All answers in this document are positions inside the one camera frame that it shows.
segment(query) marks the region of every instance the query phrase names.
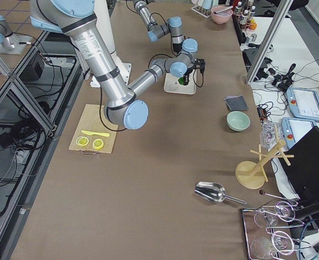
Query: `pink bowl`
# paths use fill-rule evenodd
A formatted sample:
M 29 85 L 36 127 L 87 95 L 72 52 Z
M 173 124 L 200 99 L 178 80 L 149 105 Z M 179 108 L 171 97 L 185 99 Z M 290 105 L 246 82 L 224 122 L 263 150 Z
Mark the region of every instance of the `pink bowl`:
M 233 11 L 231 9 L 221 12 L 219 14 L 214 14 L 214 12 L 217 12 L 219 10 L 222 10 L 226 8 L 226 6 L 224 5 L 217 5 L 215 7 L 212 7 L 211 11 L 212 11 L 212 19 L 214 20 L 215 23 L 217 24 L 223 24 L 226 23 L 229 19 L 231 19 L 231 16 L 233 14 Z

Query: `round wooden base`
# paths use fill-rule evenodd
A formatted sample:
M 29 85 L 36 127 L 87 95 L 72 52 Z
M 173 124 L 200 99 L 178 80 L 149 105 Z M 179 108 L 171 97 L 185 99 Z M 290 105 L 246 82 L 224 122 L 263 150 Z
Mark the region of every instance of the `round wooden base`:
M 242 186 L 248 189 L 259 189 L 264 185 L 265 178 L 259 170 L 254 176 L 250 176 L 250 171 L 257 165 L 252 161 L 242 161 L 235 169 L 235 176 Z

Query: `green bowl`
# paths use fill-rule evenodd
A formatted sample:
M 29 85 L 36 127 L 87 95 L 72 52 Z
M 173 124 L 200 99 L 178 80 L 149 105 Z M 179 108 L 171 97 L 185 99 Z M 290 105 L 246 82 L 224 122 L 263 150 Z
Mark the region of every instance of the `green bowl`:
M 240 111 L 232 111 L 227 115 L 227 124 L 230 129 L 241 132 L 250 126 L 250 118 Z

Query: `bowl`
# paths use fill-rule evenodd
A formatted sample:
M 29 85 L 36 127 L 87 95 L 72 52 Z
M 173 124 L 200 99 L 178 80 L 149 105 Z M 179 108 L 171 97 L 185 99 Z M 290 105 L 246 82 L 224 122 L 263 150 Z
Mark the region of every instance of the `bowl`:
M 243 112 L 232 111 L 227 115 L 227 124 L 230 129 L 241 132 L 250 126 L 250 118 Z
M 233 11 L 231 9 L 221 12 L 219 14 L 214 14 L 214 12 L 220 11 L 222 9 L 226 8 L 225 5 L 217 5 L 215 7 L 212 7 L 212 19 L 217 24 L 223 24 L 226 23 L 229 19 L 231 19 L 231 16 L 233 14 Z

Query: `metal scoop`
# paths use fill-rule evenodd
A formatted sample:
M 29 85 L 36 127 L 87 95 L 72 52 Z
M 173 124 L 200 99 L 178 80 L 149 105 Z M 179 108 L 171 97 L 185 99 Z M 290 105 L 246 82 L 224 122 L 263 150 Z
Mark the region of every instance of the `metal scoop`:
M 225 199 L 232 200 L 246 205 L 246 201 L 237 199 L 226 194 L 225 188 L 218 183 L 207 183 L 205 181 L 200 181 L 196 184 L 194 192 L 201 198 L 206 199 L 211 203 L 223 202 Z

